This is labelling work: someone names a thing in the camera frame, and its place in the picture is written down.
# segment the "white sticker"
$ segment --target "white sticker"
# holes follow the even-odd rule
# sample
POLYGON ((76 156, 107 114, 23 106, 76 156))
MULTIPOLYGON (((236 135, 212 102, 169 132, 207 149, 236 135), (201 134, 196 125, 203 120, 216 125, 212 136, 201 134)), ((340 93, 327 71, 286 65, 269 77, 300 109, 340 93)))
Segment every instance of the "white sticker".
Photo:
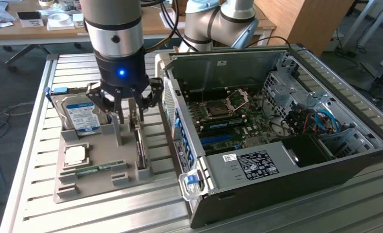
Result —
POLYGON ((79 135, 92 134, 92 131, 100 128, 99 117, 92 113, 93 109, 95 105, 92 102, 67 106, 72 124, 79 135))
POLYGON ((225 66, 227 63, 228 61, 217 61, 217 66, 225 66))
POLYGON ((227 155, 223 156, 223 160, 224 160, 225 162, 232 161, 232 160, 236 160, 236 159, 237 159, 237 158, 236 158, 236 154, 227 154, 227 155))
POLYGON ((8 27, 8 26, 12 26, 12 25, 13 24, 11 22, 0 23, 0 28, 8 27))

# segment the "green circuit board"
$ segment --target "green circuit board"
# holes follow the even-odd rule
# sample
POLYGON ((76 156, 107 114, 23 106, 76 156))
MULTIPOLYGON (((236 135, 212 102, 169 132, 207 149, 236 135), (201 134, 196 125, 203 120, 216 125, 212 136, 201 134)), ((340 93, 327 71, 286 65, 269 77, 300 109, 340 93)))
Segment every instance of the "green circuit board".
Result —
POLYGON ((193 124, 200 137, 203 148, 207 154, 220 153, 223 150, 237 150, 263 144, 283 135, 281 131, 275 132, 269 120, 260 108, 261 95, 259 91, 251 92, 245 88, 228 91, 225 99, 189 102, 188 108, 193 124), (227 122, 243 122, 236 126, 227 126, 227 122), (208 129, 204 120, 216 128, 208 129))

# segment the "wooden desk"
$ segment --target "wooden desk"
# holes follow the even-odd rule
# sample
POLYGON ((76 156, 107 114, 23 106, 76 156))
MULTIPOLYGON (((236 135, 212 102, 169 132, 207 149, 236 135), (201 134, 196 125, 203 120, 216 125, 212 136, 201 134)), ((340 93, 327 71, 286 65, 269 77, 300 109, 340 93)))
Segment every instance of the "wooden desk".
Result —
MULTIPOLYGON (((346 16, 354 0, 255 0, 277 29, 272 35, 302 43, 318 56, 346 16)), ((284 41, 273 38, 272 45, 284 41)))
MULTIPOLYGON (((16 12, 36 11, 39 9, 41 9, 41 6, 37 0, 23 0, 23 2, 9 2, 7 11, 13 17, 17 17, 16 12)), ((169 29, 164 27, 159 13, 160 10, 156 8, 143 8, 144 39, 164 38, 171 32, 169 29)), ((276 26, 267 20, 259 8, 256 8, 256 17, 260 21, 256 35, 267 37, 276 26)), ((84 28, 48 31, 45 26, 23 28, 19 21, 15 21, 13 24, 11 27, 0 28, 0 45, 55 44, 89 41, 84 28)))

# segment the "wooden cabinet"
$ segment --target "wooden cabinet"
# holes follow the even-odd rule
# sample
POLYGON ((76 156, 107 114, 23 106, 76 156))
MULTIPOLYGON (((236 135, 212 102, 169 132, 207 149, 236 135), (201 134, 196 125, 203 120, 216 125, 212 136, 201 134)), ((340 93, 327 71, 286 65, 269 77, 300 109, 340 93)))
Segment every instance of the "wooden cabinet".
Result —
MULTIPOLYGON (((290 43, 302 43, 320 55, 332 33, 346 16, 354 0, 255 0, 268 20, 276 24, 272 36, 284 37, 290 43)), ((269 45, 281 45, 279 38, 269 45)))

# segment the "motherboard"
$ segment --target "motherboard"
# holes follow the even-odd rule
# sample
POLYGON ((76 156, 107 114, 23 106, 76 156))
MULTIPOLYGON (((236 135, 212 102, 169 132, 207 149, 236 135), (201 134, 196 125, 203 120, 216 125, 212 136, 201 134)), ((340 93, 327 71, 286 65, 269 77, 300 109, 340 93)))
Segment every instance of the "motherboard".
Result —
POLYGON ((257 89, 225 88, 208 95, 209 100, 204 100, 204 95, 196 96, 201 97, 199 101, 189 98, 188 109, 207 155, 268 144, 284 135, 283 130, 272 129, 263 111, 265 100, 257 89))

